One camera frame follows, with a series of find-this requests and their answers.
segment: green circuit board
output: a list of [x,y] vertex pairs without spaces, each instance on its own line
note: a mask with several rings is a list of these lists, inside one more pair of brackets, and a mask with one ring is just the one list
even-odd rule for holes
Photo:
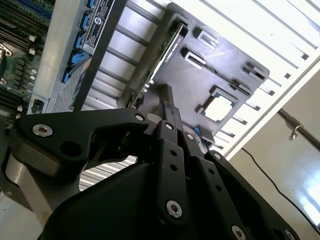
[[0,43],[0,48],[2,46],[8,49],[7,52],[11,55],[5,56],[1,63],[4,66],[2,66],[0,88],[28,101],[32,94],[41,56],[27,54],[5,43]]
[[53,8],[46,0],[0,0],[0,112],[27,112]]

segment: metal grill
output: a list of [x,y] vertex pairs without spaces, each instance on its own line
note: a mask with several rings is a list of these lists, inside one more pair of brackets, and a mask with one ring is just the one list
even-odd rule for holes
[[112,174],[134,164],[136,158],[129,156],[126,160],[117,163],[106,163],[84,171],[80,176],[79,188],[81,191],[110,177]]
[[70,110],[70,105],[72,104],[73,96],[81,75],[83,75],[82,72],[70,79],[68,85],[59,93],[54,104],[53,113],[63,113]]

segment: silver screw head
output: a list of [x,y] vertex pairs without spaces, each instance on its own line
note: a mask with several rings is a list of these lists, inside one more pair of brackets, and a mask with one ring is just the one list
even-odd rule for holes
[[170,129],[170,130],[174,129],[174,127],[171,126],[169,123],[166,123],[165,126],[166,126],[168,129]]
[[237,240],[246,240],[246,235],[240,227],[232,226],[232,232]]
[[214,153],[213,154],[214,158],[217,159],[217,160],[221,160],[221,157],[219,156],[219,154],[217,153]]
[[182,216],[182,208],[176,201],[168,201],[166,203],[166,210],[175,219],[181,218]]
[[186,136],[187,136],[188,139],[190,139],[190,140],[194,140],[194,139],[195,139],[194,136],[192,136],[190,133],[188,133]]
[[39,137],[49,137],[51,136],[54,131],[52,130],[51,127],[49,127],[48,125],[44,125],[44,124],[37,124],[37,125],[34,125],[33,128],[32,128],[32,132],[39,136]]
[[0,85],[6,85],[6,84],[7,84],[7,81],[1,77],[0,78]]
[[144,121],[145,118],[143,116],[141,116],[140,114],[136,114],[135,118],[138,119],[139,121]]
[[292,233],[289,230],[284,230],[286,235],[291,239],[291,240],[296,240],[295,237],[292,235]]
[[298,136],[297,134],[291,133],[291,135],[290,135],[290,137],[288,138],[288,140],[289,140],[289,141],[293,141],[293,140],[296,139],[297,136]]

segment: black plastic tray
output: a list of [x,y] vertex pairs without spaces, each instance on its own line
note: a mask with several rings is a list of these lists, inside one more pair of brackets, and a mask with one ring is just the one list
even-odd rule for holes
[[[168,84],[172,87],[174,105],[180,110],[182,122],[191,128],[200,125],[215,135],[268,78],[270,72],[174,3],[168,5],[163,19],[117,103],[119,107],[128,106],[133,93],[139,91],[141,84],[144,84],[142,81],[145,81],[146,75],[150,74],[148,72],[150,65],[159,55],[159,49],[163,47],[164,41],[168,39],[168,32],[177,21],[186,25],[187,34],[175,50],[166,69],[153,79],[156,84],[149,84],[147,92],[141,92],[140,98],[144,96],[143,104],[136,107],[142,112],[155,113],[160,103],[158,88]],[[187,49],[203,58],[206,65],[212,69],[208,70],[205,67],[199,69],[185,60]],[[213,121],[202,114],[202,110],[216,93],[222,94],[234,103],[232,110],[221,121]]]

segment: metal pipe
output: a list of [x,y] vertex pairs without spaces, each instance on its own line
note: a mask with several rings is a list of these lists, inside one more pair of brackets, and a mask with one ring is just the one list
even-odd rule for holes
[[281,118],[283,118],[287,127],[292,130],[291,136],[294,136],[293,139],[297,134],[301,134],[305,140],[307,140],[315,149],[317,149],[320,152],[320,141],[315,136],[313,136],[308,130],[306,130],[305,127],[301,124],[301,122],[299,122],[296,118],[291,116],[282,108],[278,111],[278,114]]

